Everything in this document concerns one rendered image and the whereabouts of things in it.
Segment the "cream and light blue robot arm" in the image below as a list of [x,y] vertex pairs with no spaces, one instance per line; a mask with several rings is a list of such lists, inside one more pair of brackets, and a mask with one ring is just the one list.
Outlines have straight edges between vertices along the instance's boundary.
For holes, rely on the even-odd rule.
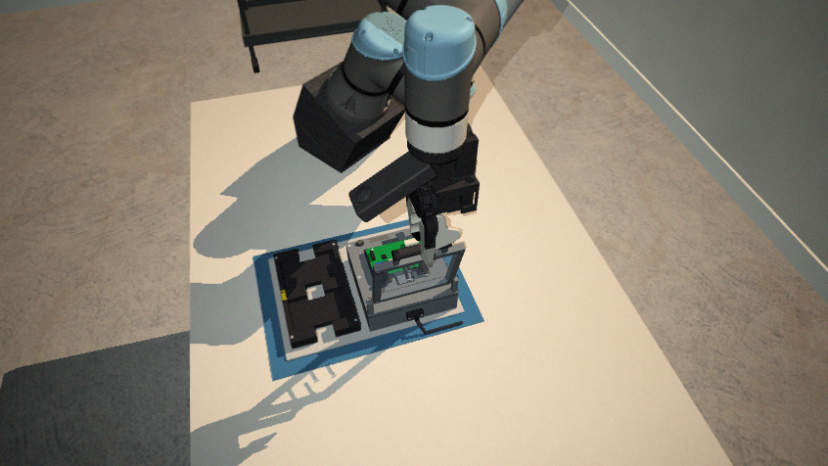
[[[430,154],[457,149],[467,135],[476,70],[524,0],[380,1],[398,15],[376,12],[359,23],[344,61],[328,77],[330,107],[368,124],[384,116],[393,96],[405,105],[413,147]],[[436,176],[408,151],[348,195],[356,215],[369,222]]]

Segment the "green circuit board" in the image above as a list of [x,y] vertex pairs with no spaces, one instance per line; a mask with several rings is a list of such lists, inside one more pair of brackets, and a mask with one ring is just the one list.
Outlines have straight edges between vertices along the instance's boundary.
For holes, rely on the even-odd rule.
[[373,265],[374,264],[378,264],[378,263],[382,263],[382,262],[392,260],[391,251],[406,248],[406,247],[410,247],[410,246],[414,246],[414,245],[418,245],[420,243],[421,242],[420,241],[417,242],[415,238],[411,238],[411,239],[407,239],[407,240],[398,241],[398,242],[382,245],[382,246],[379,246],[379,247],[375,247],[375,248],[373,248],[373,251],[371,251],[372,248],[367,249],[366,253],[367,253],[367,256],[369,258],[372,270],[373,270]]

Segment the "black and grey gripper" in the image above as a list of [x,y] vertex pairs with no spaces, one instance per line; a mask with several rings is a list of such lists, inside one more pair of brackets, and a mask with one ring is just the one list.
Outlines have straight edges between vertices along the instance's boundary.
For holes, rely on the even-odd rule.
[[480,190],[480,182],[475,175],[478,147],[479,139],[469,122],[463,144],[448,153],[425,153],[407,140],[409,153],[421,162],[430,163],[437,173],[435,178],[406,196],[410,233],[417,242],[421,240],[420,256],[427,266],[432,265],[436,250],[461,236],[458,228],[446,226],[446,219],[441,213],[477,210]]

